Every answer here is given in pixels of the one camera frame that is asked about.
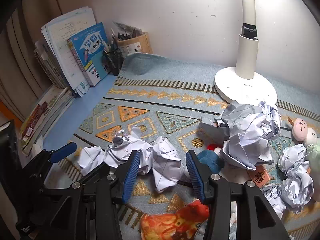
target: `goldfish plush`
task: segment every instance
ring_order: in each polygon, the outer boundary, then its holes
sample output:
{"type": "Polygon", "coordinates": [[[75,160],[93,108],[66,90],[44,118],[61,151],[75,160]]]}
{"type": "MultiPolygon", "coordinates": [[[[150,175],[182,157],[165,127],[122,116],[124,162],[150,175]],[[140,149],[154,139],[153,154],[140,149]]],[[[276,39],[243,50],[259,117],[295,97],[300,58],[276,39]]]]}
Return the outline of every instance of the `goldfish plush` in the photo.
{"type": "Polygon", "coordinates": [[[141,217],[142,240],[193,239],[200,224],[209,216],[209,208],[195,200],[176,213],[144,214],[141,217]]]}

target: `book cover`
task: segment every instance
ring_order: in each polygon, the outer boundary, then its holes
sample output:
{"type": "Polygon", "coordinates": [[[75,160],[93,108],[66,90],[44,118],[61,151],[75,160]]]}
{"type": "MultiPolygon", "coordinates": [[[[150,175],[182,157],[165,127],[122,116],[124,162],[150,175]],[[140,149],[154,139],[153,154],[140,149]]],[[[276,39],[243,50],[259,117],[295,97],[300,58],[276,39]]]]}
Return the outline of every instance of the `book cover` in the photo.
{"type": "Polygon", "coordinates": [[[82,30],[68,40],[80,69],[92,86],[106,76],[105,70],[101,67],[97,69],[92,61],[95,55],[102,55],[106,42],[108,40],[102,23],[82,30]]]}

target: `pen holder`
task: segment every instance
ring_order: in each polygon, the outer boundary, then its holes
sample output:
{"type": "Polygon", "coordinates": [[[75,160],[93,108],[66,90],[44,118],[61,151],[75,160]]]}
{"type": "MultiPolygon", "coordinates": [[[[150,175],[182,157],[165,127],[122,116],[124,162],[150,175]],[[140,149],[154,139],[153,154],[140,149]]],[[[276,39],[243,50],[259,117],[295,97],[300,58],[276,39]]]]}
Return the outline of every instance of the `pen holder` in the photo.
{"type": "Polygon", "coordinates": [[[121,50],[119,48],[116,48],[113,51],[110,52],[103,52],[103,57],[105,59],[106,65],[107,65],[107,72],[112,72],[113,75],[117,76],[119,75],[120,69],[122,67],[123,63],[123,56],[121,53],[121,50]]]}

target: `orange box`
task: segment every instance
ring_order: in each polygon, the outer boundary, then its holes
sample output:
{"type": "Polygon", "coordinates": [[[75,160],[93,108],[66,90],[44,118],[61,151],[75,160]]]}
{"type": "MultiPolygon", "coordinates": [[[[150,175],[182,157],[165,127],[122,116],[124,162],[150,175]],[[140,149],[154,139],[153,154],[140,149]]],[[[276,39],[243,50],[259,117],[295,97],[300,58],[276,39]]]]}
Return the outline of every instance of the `orange box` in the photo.
{"type": "Polygon", "coordinates": [[[247,171],[247,173],[258,187],[262,187],[270,180],[269,172],[263,165],[258,165],[255,171],[247,171]]]}

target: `white round lamp base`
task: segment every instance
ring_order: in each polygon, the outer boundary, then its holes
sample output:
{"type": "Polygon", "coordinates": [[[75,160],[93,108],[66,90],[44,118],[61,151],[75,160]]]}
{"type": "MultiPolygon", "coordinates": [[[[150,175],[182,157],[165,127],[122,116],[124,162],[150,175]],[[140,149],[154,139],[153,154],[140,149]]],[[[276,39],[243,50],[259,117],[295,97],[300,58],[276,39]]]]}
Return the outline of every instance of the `white round lamp base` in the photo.
{"type": "Polygon", "coordinates": [[[224,100],[230,103],[236,100],[239,104],[257,106],[260,101],[275,105],[277,93],[273,85],[263,76],[254,73],[253,79],[244,79],[235,72],[235,67],[219,70],[214,77],[214,86],[224,100]]]}

